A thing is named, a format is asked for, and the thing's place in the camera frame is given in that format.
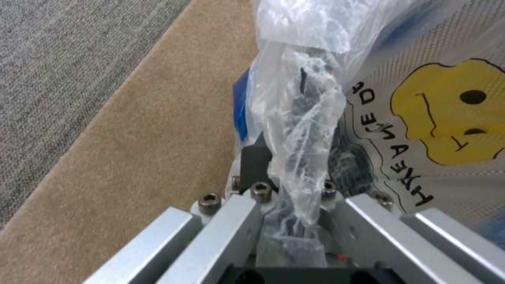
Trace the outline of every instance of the smiley face eye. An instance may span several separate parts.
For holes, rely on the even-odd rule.
[[[484,130],[479,129],[479,128],[471,128],[465,131],[465,135],[472,135],[472,134],[482,134],[486,133]]]
[[[486,93],[480,90],[470,90],[461,93],[460,100],[469,105],[478,105],[486,99]]]

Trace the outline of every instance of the blue plastic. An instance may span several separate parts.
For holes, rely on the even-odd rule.
[[[247,90],[247,79],[249,69],[233,85],[233,124],[238,132],[240,141],[247,137],[247,124],[245,122],[245,93]]]

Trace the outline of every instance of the hex socket screw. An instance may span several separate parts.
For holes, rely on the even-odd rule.
[[[270,202],[272,199],[272,187],[267,182],[255,182],[251,185],[251,197],[259,203]]]
[[[231,177],[231,191],[238,192],[240,190],[240,176],[234,175]]]
[[[324,187],[321,191],[321,200],[331,200],[337,196],[337,185],[331,180],[324,181]]]
[[[391,211],[393,208],[394,202],[393,198],[385,192],[374,191],[370,194],[370,196],[377,201],[382,207]]]
[[[198,208],[206,215],[214,215],[221,208],[221,197],[215,193],[206,193],[198,199]]]

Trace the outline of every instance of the crumpled plastic wrap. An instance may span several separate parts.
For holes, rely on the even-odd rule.
[[[278,204],[265,216],[257,247],[257,266],[326,266],[317,220],[321,189],[328,177],[333,131],[345,107],[343,89],[349,88],[376,41],[382,41],[395,30],[395,22],[419,15],[416,11],[420,7],[431,11],[433,19],[441,18],[437,11],[448,13],[461,3],[255,2],[260,52],[249,70],[245,101],[247,137],[238,147],[253,144],[263,133],[273,155],[268,174],[279,188]],[[428,25],[415,28],[426,30]],[[238,174],[239,156],[230,178]]]

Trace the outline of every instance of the metal frame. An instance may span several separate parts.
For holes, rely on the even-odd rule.
[[[217,283],[230,265],[243,265],[262,224],[255,200],[233,195],[157,283]]]
[[[505,282],[505,252],[437,209],[402,221],[484,283]]]
[[[199,217],[171,207],[84,283],[153,283],[200,229]]]
[[[338,203],[331,234],[362,267],[392,268],[407,283],[479,283],[367,195]]]

